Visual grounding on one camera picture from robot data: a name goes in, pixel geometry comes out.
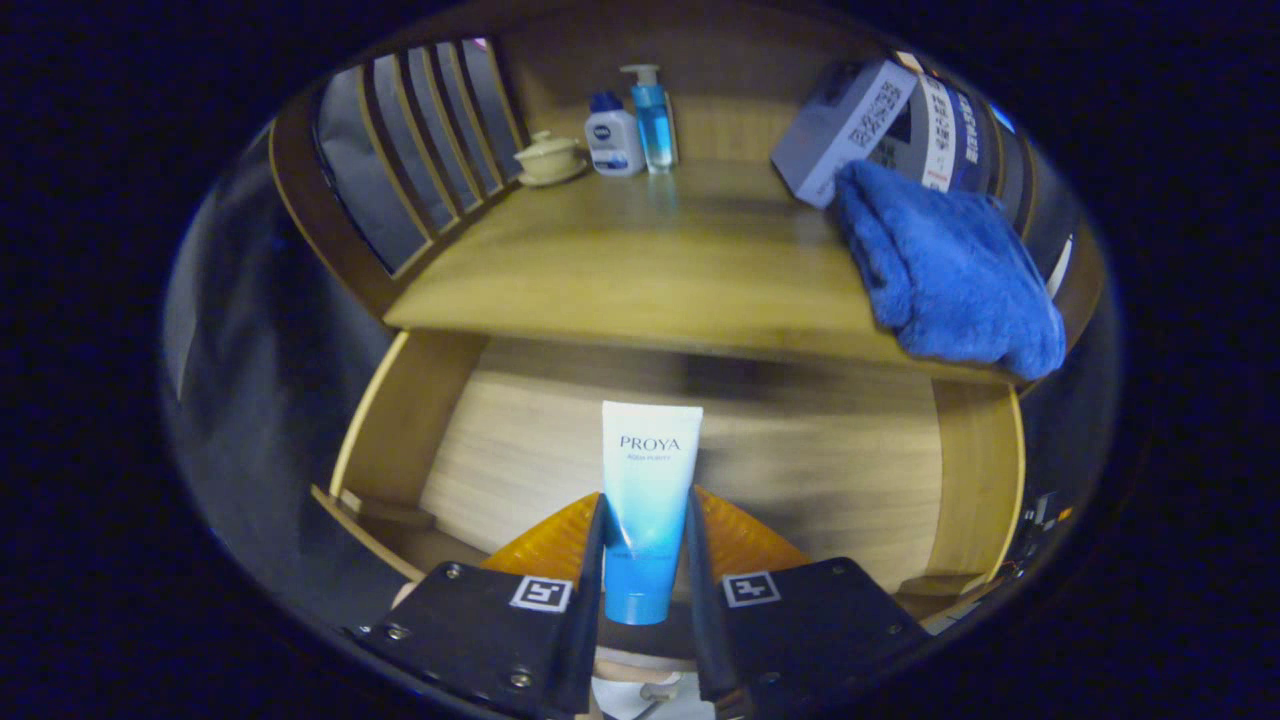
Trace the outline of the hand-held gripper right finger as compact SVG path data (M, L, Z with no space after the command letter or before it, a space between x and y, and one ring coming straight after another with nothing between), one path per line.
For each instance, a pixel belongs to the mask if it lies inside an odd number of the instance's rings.
M705 500L685 539L700 697L718 714L831 714L910 665L932 634L851 559L721 573Z

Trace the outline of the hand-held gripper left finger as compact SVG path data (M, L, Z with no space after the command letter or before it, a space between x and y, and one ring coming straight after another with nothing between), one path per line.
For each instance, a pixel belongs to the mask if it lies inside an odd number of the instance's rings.
M608 524L607 498L588 501L576 580L442 562L349 637L430 687L508 717L588 714Z

